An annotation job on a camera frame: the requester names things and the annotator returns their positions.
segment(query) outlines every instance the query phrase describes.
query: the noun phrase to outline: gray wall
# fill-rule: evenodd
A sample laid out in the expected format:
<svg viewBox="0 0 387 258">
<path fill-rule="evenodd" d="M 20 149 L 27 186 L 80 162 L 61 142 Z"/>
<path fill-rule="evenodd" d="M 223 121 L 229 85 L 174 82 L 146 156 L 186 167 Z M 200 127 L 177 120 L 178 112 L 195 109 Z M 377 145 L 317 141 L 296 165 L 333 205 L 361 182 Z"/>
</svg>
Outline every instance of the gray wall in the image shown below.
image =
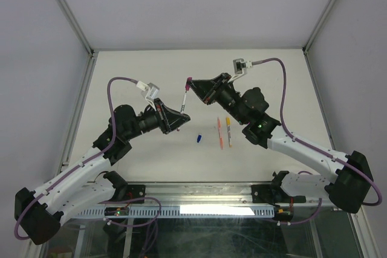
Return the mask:
<svg viewBox="0 0 387 258">
<path fill-rule="evenodd" d="M 87 55 L 55 0 L 0 10 L 0 256 L 16 257 L 15 193 L 53 177 Z"/>
<path fill-rule="evenodd" d="M 310 63 L 339 150 L 364 153 L 387 195 L 387 0 L 339 0 Z M 383 255 L 387 203 L 366 212 Z"/>
</svg>

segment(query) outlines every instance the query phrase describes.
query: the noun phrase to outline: wall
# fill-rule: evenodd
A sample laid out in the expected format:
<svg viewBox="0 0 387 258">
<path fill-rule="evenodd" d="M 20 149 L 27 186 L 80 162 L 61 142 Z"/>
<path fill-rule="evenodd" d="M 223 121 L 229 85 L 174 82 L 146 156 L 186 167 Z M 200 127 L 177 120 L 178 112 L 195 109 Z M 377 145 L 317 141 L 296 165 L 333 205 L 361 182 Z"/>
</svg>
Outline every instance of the wall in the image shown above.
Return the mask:
<svg viewBox="0 0 387 258">
<path fill-rule="evenodd" d="M 302 50 L 180 50 L 100 52 L 74 143 L 71 162 L 77 161 L 93 141 L 106 129 L 109 109 L 106 85 L 115 76 L 125 76 L 160 87 L 158 97 L 166 106 L 180 109 L 187 77 L 212 79 L 233 74 L 233 59 L 262 60 L 281 58 L 287 66 L 287 101 L 285 119 L 289 128 L 329 146 L 322 114 L 310 79 Z M 282 70 L 276 62 L 257 66 L 235 82 L 242 94 L 255 86 L 261 88 L 270 104 L 267 113 L 279 118 L 282 96 Z M 147 103 L 132 83 L 112 85 L 116 107 L 131 105 L 136 113 Z M 300 162 L 272 150 L 250 144 L 242 134 L 244 126 L 231 121 L 233 147 L 227 145 L 225 117 L 218 104 L 206 106 L 189 91 L 185 113 L 191 121 L 181 132 L 165 136 L 156 129 L 131 140 L 133 149 L 114 167 L 128 181 L 268 181 L 274 171 L 310 170 Z M 224 150 L 220 149 L 216 118 L 223 123 Z M 198 134 L 202 134 L 197 144 Z"/>
<path fill-rule="evenodd" d="M 387 0 L 339 0 L 310 51 L 333 141 L 339 150 L 367 156 L 375 181 L 387 194 Z M 375 200 L 373 193 L 369 200 Z M 387 204 L 366 208 L 387 257 Z"/>
<path fill-rule="evenodd" d="M 0 0 L 0 253 L 16 257 L 15 193 L 52 178 L 85 50 L 55 0 Z"/>
</svg>

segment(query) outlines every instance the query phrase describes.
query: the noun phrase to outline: small object on table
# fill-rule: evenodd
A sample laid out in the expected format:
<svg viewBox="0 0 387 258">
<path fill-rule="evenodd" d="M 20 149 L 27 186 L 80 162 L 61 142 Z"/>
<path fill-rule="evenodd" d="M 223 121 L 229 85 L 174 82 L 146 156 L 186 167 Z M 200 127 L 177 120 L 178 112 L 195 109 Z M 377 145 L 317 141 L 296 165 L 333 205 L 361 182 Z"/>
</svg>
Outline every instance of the small object on table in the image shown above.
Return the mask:
<svg viewBox="0 0 387 258">
<path fill-rule="evenodd" d="M 220 123 L 220 119 L 218 117 L 218 132 L 219 132 L 219 141 L 220 141 L 220 149 L 223 149 L 223 137 L 222 137 L 222 124 Z"/>
<path fill-rule="evenodd" d="M 227 135 L 229 137 L 229 147 L 232 147 L 231 143 L 231 128 L 230 128 L 230 118 L 226 117 L 226 125 L 227 125 Z"/>
<path fill-rule="evenodd" d="M 183 102 L 181 103 L 181 108 L 180 108 L 180 113 L 183 113 L 184 112 L 184 109 L 186 107 L 186 99 L 187 99 L 187 92 L 189 91 L 189 85 L 188 85 L 188 82 L 191 81 L 192 78 L 191 77 L 188 77 L 187 80 L 186 80 L 186 91 L 184 92 L 184 96 L 183 96 Z"/>
</svg>

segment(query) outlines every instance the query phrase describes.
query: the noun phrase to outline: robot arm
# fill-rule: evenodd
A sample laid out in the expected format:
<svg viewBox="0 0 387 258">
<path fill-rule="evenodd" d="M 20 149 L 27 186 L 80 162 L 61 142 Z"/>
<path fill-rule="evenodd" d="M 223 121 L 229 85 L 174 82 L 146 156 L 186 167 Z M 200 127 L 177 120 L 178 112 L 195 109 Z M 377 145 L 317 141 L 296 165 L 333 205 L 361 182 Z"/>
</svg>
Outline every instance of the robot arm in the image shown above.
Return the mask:
<svg viewBox="0 0 387 258">
<path fill-rule="evenodd" d="M 115 124 L 110 118 L 107 130 L 78 162 L 33 191 L 23 188 L 17 192 L 16 237 L 23 239 L 17 234 L 20 224 L 36 245 L 42 244 L 66 221 L 91 205 L 107 200 L 122 201 L 128 189 L 127 182 L 118 173 L 108 172 L 101 181 L 90 185 L 87 182 L 101 172 L 110 171 L 132 149 L 129 141 L 133 138 L 156 128 L 168 134 L 190 120 L 188 115 L 165 106 L 159 98 L 154 99 L 158 88 L 153 84 L 137 82 L 137 87 L 143 90 L 149 103 L 144 112 L 136 115 L 130 105 L 117 107 L 113 113 Z"/>
<path fill-rule="evenodd" d="M 233 86 L 233 82 L 244 76 L 247 69 L 270 60 L 279 61 L 284 72 L 281 122 L 265 113 L 268 103 L 258 87 L 249 89 L 241 95 Z M 191 80 L 188 84 L 203 103 L 211 105 L 217 102 L 240 125 L 246 125 L 242 132 L 251 143 L 284 153 L 320 173 L 307 176 L 283 171 L 275 176 L 272 185 L 280 187 L 289 196 L 329 197 L 331 202 L 342 210 L 357 213 L 371 184 L 375 187 L 365 156 L 356 151 L 352 155 L 347 155 L 324 148 L 286 128 L 282 116 L 286 73 L 281 60 L 246 62 L 243 59 L 236 59 L 233 63 L 234 76 L 222 73 L 212 80 Z M 380 192 L 377 193 L 379 201 L 371 205 L 381 203 Z"/>
</svg>

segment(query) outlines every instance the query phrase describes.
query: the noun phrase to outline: metal frame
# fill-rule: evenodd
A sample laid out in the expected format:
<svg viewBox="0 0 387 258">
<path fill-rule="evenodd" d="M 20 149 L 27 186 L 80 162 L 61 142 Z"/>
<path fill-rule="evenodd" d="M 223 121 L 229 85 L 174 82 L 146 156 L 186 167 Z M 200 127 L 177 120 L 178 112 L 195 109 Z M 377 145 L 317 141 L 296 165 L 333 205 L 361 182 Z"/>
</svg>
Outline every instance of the metal frame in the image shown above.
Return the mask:
<svg viewBox="0 0 387 258">
<path fill-rule="evenodd" d="M 71 11 L 66 0 L 56 0 L 56 1 L 59 5 L 60 9 L 62 10 L 63 14 L 67 18 L 69 24 L 71 25 L 71 28 L 74 30 L 76 36 L 81 41 L 84 49 L 86 49 L 86 51 L 89 54 L 88 63 L 86 65 L 85 71 L 83 72 L 82 84 L 81 84 L 81 87 L 80 87 L 80 90 L 79 90 L 79 93 L 77 96 L 76 104 L 74 107 L 74 112 L 73 112 L 73 115 L 71 117 L 71 121 L 70 121 L 70 124 L 68 127 L 67 138 L 63 144 L 63 147 L 62 147 L 62 150 L 60 153 L 60 165 L 58 166 L 58 171 L 57 171 L 59 173 L 62 170 L 62 167 L 66 167 L 68 162 L 69 162 L 69 158 L 70 158 L 71 151 L 73 149 L 73 145 L 74 145 L 74 141 L 75 141 L 75 137 L 76 137 L 76 132 L 77 132 L 77 129 L 79 126 L 79 121 L 80 121 L 80 118 L 82 116 L 83 106 L 85 104 L 85 100 L 86 100 L 87 93 L 88 93 L 88 88 L 89 88 L 91 78 L 93 75 L 94 66 L 96 64 L 97 53 L 94 52 L 93 48 L 91 47 L 90 43 L 88 42 L 86 36 L 84 35 L 78 21 L 76 20 L 75 16 L 73 15 L 73 12 Z M 334 7 L 336 1 L 337 0 L 329 0 L 328 1 L 327 5 L 323 9 L 323 12 L 322 12 L 319 20 L 317 21 L 315 27 L 313 28 L 313 31 L 312 31 L 310 37 L 308 38 L 307 43 L 304 46 L 305 60 L 307 62 L 307 66 L 308 66 L 310 76 L 311 76 L 311 79 L 313 82 L 314 90 L 316 92 L 317 100 L 319 102 L 319 106 L 320 106 L 320 109 L 322 111 L 322 115 L 324 118 L 325 127 L 327 129 L 328 134 L 329 134 L 330 142 L 331 142 L 333 149 L 335 147 L 334 147 L 333 139 L 331 136 L 330 127 L 329 127 L 328 120 L 327 120 L 326 115 L 325 115 L 324 105 L 322 103 L 321 96 L 320 96 L 320 93 L 319 93 L 319 90 L 318 90 L 318 87 L 316 84 L 316 78 L 314 77 L 313 70 L 311 69 L 311 66 L 309 63 L 308 52 L 309 52 L 311 46 L 313 45 L 313 42 L 316 39 L 317 35 L 321 31 L 326 19 L 329 17 L 329 15 L 332 11 L 332 8 Z M 216 193 L 216 189 L 218 189 L 218 190 L 220 189 L 219 183 L 212 183 L 212 184 L 211 183 L 205 183 L 205 184 L 204 183 L 162 183 L 162 182 L 146 183 L 147 193 L 148 194 L 155 194 L 159 198 L 162 197 L 163 199 L 166 199 L 166 198 L 170 197 L 172 199 L 179 200 L 179 197 L 180 197 L 181 199 L 187 200 L 186 199 L 187 197 L 192 198 L 193 196 L 195 196 L 196 201 L 203 202 L 204 200 L 207 200 L 207 201 L 212 201 L 212 202 L 218 201 L 218 202 L 226 202 L 226 203 L 243 202 L 244 199 L 241 199 L 241 198 L 246 198 L 247 192 L 244 192 L 244 191 L 239 192 L 239 193 L 234 192 L 233 195 L 228 195 L 228 194 L 231 194 L 231 192 L 227 192 L 227 191 L 232 191 L 231 189 L 235 190 L 238 187 L 242 187 L 242 188 L 245 187 L 245 190 L 246 190 L 246 188 L 249 188 L 251 186 L 251 184 L 253 184 L 253 183 L 252 182 L 223 183 L 223 185 L 222 185 L 223 190 L 224 190 L 223 197 L 219 198 L 220 193 L 219 192 Z M 176 190 L 175 194 L 173 194 L 171 192 L 171 189 Z M 190 190 L 192 191 L 195 189 L 196 190 L 200 189 L 202 192 L 200 194 L 198 194 L 196 192 L 196 195 L 193 195 L 192 192 L 189 192 Z M 303 206 L 303 205 L 304 206 L 311 206 L 311 205 L 315 205 L 315 204 L 317 204 L 317 201 L 309 201 L 306 204 L 300 204 L 300 205 L 296 205 L 296 206 Z M 369 227 L 369 224 L 368 224 L 368 221 L 367 221 L 367 218 L 366 218 L 366 215 L 365 215 L 363 209 L 361 209 L 358 212 L 358 214 L 352 214 L 351 217 L 352 217 L 352 222 L 353 222 L 353 228 L 354 228 L 354 231 L 357 233 L 357 238 L 359 240 L 359 244 L 360 244 L 361 250 L 363 251 L 364 257 L 372 257 L 372 258 L 373 257 L 381 257 L 380 251 L 376 245 L 374 236 L 373 236 L 372 231 Z M 321 255 L 321 253 L 318 250 L 319 243 L 316 243 L 315 236 L 313 236 L 313 240 L 315 242 L 317 256 L 320 257 L 319 255 Z M 23 244 L 23 248 L 22 248 L 20 257 L 39 257 L 39 253 L 41 253 L 42 249 L 43 249 L 42 246 L 36 246 L 30 240 L 28 240 Z"/>
</svg>

